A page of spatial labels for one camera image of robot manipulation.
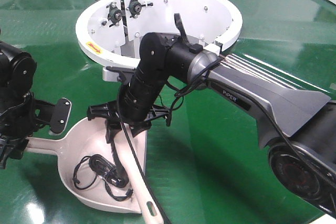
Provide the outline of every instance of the white dustpan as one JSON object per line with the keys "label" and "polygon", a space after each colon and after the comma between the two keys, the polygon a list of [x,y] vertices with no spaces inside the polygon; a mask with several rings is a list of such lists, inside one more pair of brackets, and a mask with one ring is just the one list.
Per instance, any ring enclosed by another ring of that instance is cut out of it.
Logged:
{"label": "white dustpan", "polygon": [[[82,119],[74,125],[67,135],[60,140],[48,140],[44,138],[30,137],[26,150],[34,153],[52,154],[58,157],[58,172],[65,187],[74,194],[85,205],[99,210],[109,212],[133,212],[141,213],[135,193],[125,201],[116,201],[111,198],[105,190],[104,181],[97,181],[86,190],[78,190],[72,181],[75,166],[86,155],[100,154],[107,160],[113,162],[111,145],[106,143],[105,119],[95,118],[88,121]],[[146,131],[132,138],[133,146],[144,168],[146,150]],[[82,164],[78,170],[77,177],[80,186],[90,184],[95,173],[87,163]],[[128,186],[120,189],[111,187],[115,195],[124,196]]]}

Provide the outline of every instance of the black robotic arm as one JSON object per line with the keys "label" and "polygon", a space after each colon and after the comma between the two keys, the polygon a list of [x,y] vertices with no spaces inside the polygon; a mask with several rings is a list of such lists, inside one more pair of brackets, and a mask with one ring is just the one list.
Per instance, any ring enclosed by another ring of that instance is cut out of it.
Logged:
{"label": "black robotic arm", "polygon": [[[149,33],[142,38],[140,63],[121,88],[119,117],[131,126],[133,135],[149,129],[152,118],[165,117],[169,124],[171,110],[161,108],[159,116],[153,116],[158,111],[154,102],[169,76],[187,84],[177,91],[177,98],[208,87],[256,119],[259,147],[270,147],[270,167],[280,182],[336,218],[336,103],[321,92],[284,88],[231,69],[221,63],[224,56],[191,45],[183,26],[176,24],[180,36]],[[119,121],[115,111],[115,102],[88,110],[89,118],[108,119],[110,139]]]}

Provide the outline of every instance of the orange warning label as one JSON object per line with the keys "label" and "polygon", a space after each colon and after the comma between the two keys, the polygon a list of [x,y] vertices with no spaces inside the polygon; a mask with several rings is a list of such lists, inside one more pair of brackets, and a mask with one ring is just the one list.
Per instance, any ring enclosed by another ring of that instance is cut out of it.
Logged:
{"label": "orange warning label", "polygon": [[94,51],[96,54],[101,54],[102,50],[100,47],[98,47],[96,44],[92,43],[92,42],[86,42],[86,45],[91,48],[92,51]]}

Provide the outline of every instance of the piper logo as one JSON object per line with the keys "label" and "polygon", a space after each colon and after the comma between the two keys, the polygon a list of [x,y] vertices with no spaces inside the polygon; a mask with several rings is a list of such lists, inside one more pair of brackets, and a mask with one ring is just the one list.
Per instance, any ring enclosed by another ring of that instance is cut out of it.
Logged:
{"label": "piper logo", "polygon": [[224,89],[223,89],[223,95],[228,97],[230,100],[237,102],[237,98]]}
{"label": "piper logo", "polygon": [[86,42],[86,45],[93,51],[95,52],[96,54],[101,54],[102,53],[102,50],[100,47],[98,47],[96,44],[94,44],[93,42]]}

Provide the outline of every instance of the tangled cable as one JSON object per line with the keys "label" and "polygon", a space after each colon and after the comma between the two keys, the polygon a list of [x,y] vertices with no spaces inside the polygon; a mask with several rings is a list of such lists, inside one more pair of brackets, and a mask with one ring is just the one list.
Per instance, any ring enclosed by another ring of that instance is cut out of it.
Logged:
{"label": "tangled cable", "polygon": [[[91,170],[93,172],[96,173],[95,178],[93,179],[93,181],[85,186],[85,187],[79,187],[78,185],[80,184],[80,181],[77,177],[77,173],[78,170],[80,168],[80,166],[86,162],[89,161],[89,166],[91,168]],[[74,186],[78,189],[78,190],[86,190],[88,188],[90,188],[95,181],[97,180],[98,176],[101,177],[102,180],[104,180],[105,182],[105,190],[106,192],[116,201],[124,201],[128,198],[130,198],[133,194],[133,189],[129,188],[126,192],[125,196],[116,196],[113,194],[111,187],[109,186],[109,184],[112,184],[116,187],[121,187],[121,179],[118,177],[117,174],[117,167],[115,165],[113,165],[111,162],[109,162],[106,158],[104,158],[102,155],[100,154],[94,154],[92,156],[84,156],[80,162],[76,165],[74,171],[74,175],[72,177],[72,181]]]}

